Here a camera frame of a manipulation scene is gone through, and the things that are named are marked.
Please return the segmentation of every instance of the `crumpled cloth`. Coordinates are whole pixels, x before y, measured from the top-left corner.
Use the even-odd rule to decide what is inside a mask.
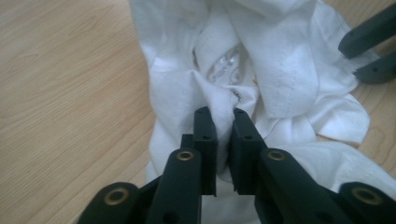
[[[348,60],[337,46],[349,30],[317,0],[131,0],[148,63],[156,122],[148,181],[161,175],[193,113],[208,106],[219,137],[218,197],[203,198],[203,223],[260,223],[252,197],[233,192],[227,166],[233,109],[250,115],[269,147],[290,152],[322,186],[360,181],[396,197],[396,180],[358,150],[370,118],[349,93],[352,72],[373,52]]]

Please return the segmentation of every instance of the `wood grain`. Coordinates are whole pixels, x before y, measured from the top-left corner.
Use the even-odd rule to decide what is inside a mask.
[[[352,26],[394,3],[327,2]],[[128,2],[3,0],[0,31],[0,223],[72,223],[103,186],[142,186],[154,114]],[[354,95],[360,150],[396,177],[396,82]]]

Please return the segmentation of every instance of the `light wood surface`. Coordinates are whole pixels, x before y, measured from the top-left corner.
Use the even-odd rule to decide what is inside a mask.
[[[395,1],[328,2],[354,26]],[[102,187],[144,185],[148,87],[126,0],[0,1],[0,223],[72,223]],[[396,177],[396,82],[354,94],[360,150]]]

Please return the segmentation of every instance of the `white fabric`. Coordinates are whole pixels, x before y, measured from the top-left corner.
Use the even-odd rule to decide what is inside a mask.
[[[148,62],[157,116],[148,180],[161,175],[193,112],[209,106],[219,137],[218,198],[204,197],[203,223],[258,223],[251,197],[233,192],[227,143],[233,109],[249,113],[269,147],[286,149],[319,184],[337,191],[360,181],[396,196],[396,181],[356,149],[316,142],[317,134],[360,144],[369,116],[349,94],[354,60],[337,50],[349,29],[316,0],[131,0]]]

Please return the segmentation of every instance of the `black bracket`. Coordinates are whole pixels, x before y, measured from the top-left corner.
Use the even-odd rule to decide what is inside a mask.
[[[384,9],[370,20],[349,31],[338,49],[353,58],[396,35],[396,4]],[[354,75],[362,82],[376,84],[396,78],[396,51],[359,68]]]
[[[234,189],[255,195],[262,223],[396,223],[396,202],[374,187],[346,183],[323,188],[287,151],[269,148],[248,114],[236,108],[229,164]],[[78,224],[201,223],[202,195],[216,195],[216,128],[210,112],[195,112],[163,175],[138,189],[116,183],[100,190]]]

